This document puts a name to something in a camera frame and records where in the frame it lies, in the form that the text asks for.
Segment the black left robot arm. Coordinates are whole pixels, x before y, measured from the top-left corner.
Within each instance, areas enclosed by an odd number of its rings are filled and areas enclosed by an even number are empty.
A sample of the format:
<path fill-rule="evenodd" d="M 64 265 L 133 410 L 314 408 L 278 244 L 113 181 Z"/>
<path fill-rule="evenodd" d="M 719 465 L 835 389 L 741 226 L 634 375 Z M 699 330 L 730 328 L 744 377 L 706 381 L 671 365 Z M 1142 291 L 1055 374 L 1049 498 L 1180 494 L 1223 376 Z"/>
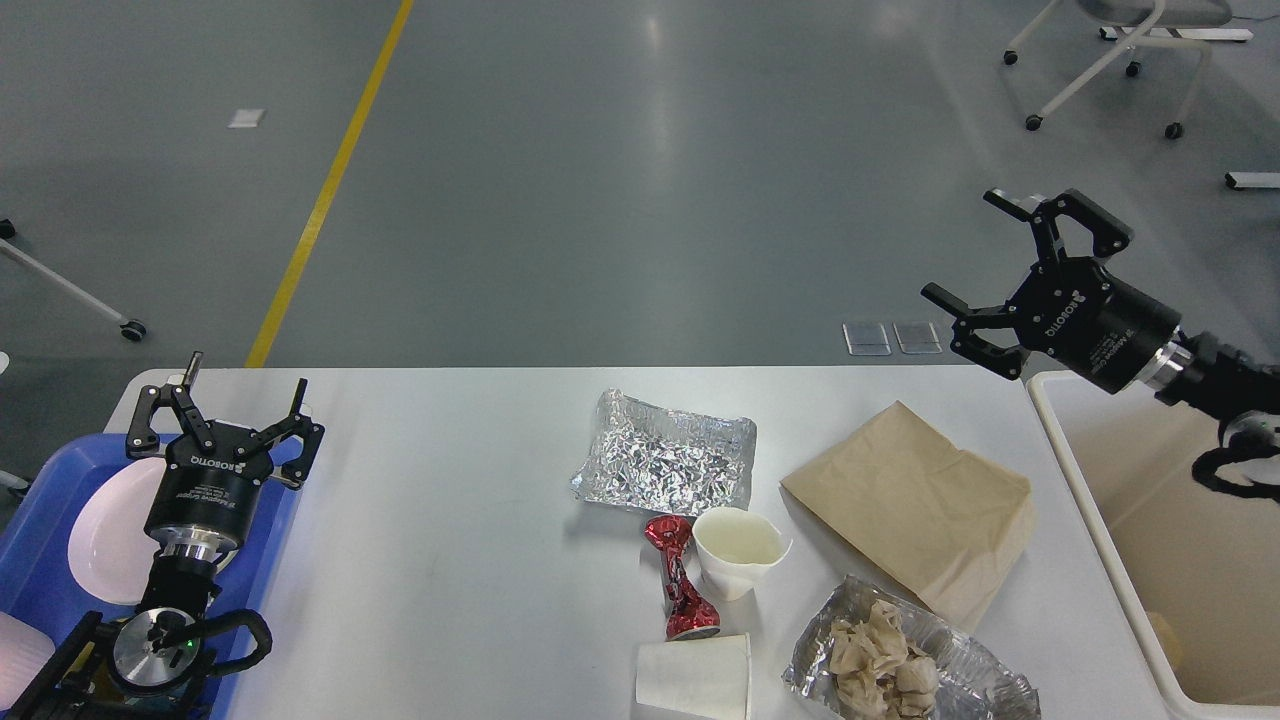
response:
<path fill-rule="evenodd" d="M 143 520 L 155 543 L 140 600 L 120 618 L 88 611 L 9 708 L 12 719 L 188 719 L 210 682 L 260 664 L 273 634 L 253 609 L 215 611 L 218 564 L 243 553 L 270 480 L 301 489 L 325 429 L 300 379 L 287 414 L 256 429 L 202 415 L 193 352 L 177 380 L 145 386 L 125 434 L 132 462 L 163 474 Z"/>

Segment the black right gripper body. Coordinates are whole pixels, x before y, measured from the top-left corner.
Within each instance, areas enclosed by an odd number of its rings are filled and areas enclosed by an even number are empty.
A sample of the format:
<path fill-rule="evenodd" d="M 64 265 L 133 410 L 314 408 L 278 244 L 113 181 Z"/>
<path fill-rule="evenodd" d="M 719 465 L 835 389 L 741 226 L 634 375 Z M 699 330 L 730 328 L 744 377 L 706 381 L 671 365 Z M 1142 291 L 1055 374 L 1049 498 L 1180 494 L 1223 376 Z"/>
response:
<path fill-rule="evenodd" d="M 1181 314 L 1093 258 L 1037 263 L 1007 301 L 1020 345 L 1115 395 L 1175 334 Z"/>

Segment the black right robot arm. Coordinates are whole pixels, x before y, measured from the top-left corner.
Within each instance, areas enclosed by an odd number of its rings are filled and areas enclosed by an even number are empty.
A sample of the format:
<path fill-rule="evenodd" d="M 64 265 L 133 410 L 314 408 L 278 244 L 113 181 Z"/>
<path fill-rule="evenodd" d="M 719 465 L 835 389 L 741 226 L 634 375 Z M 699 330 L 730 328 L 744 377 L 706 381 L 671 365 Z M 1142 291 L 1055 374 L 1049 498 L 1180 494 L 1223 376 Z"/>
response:
<path fill-rule="evenodd" d="M 1201 486 L 1240 498 L 1277 498 L 1277 366 L 1204 332 L 1111 274 L 1105 263 L 1133 231 L 1078 190 L 988 204 L 1028 224 L 1037 260 L 1004 304 L 972 307 L 936 283 L 922 295 L 954 319 L 951 348 L 1004 378 L 1044 354 L 1102 391 L 1140 383 L 1169 406 L 1185 404 L 1219 424 L 1219 445 L 1192 465 Z"/>

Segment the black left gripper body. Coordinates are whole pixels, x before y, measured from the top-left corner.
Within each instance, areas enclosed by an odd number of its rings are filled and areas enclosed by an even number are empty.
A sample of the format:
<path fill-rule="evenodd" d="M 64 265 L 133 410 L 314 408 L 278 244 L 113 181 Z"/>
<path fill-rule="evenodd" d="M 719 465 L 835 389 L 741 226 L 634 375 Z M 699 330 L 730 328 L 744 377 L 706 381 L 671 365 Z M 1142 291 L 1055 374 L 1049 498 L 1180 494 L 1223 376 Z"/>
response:
<path fill-rule="evenodd" d="M 166 469 L 143 532 L 166 544 L 180 528 L 220 537 L 218 550 L 239 550 L 259 506 L 262 480 L 273 471 L 269 451 L 251 450 L 255 429 L 211 424 L 214 447 L 192 434 L 178 436 L 165 451 Z"/>

